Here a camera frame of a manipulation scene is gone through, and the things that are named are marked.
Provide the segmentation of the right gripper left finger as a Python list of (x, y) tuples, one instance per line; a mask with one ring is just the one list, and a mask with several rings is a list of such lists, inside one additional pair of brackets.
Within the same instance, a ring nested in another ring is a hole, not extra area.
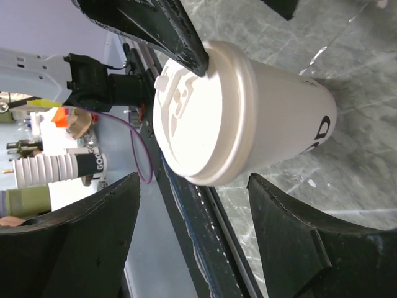
[(117, 297), (140, 208), (131, 173), (16, 227), (1, 227), (2, 297)]

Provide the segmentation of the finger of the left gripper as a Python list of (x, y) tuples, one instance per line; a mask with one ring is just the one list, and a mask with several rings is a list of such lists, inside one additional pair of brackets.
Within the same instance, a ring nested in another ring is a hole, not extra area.
[(294, 16), (299, 0), (262, 0), (262, 2), (286, 21), (290, 21)]
[(77, 0), (92, 23), (165, 54), (199, 77), (209, 56), (180, 1)]

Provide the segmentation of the white plastic lid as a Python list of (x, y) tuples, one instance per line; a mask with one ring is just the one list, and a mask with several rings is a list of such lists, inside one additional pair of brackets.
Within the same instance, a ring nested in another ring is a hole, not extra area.
[(200, 186), (220, 186), (244, 168), (256, 129), (257, 87), (248, 57), (208, 41), (203, 77), (168, 59), (156, 78), (153, 129), (169, 167)]

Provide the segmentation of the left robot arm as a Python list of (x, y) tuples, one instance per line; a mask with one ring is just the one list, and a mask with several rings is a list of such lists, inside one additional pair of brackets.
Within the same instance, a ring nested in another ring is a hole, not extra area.
[[(219, 98), (222, 91), (251, 102), (267, 78), (300, 79), (250, 60), (232, 43), (201, 41), (180, 1), (75, 1), (74, 5), (95, 25), (167, 55), (154, 83), (157, 111), (176, 111), (205, 94)], [(6, 48), (1, 49), (1, 89), (97, 112), (140, 106), (151, 94), (143, 75), (117, 74), (89, 56), (45, 56)]]

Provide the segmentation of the white paper cup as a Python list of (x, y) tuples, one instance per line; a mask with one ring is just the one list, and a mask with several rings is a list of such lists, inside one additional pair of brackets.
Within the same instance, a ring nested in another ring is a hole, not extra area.
[(337, 107), (323, 85), (257, 61), (251, 65), (258, 90), (257, 125), (245, 171), (291, 159), (330, 137)]

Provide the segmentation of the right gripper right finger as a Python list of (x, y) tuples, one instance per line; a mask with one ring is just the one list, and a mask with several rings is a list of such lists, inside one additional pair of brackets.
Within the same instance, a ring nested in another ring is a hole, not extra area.
[(247, 189), (269, 297), (396, 296), (396, 230), (328, 215), (256, 173)]

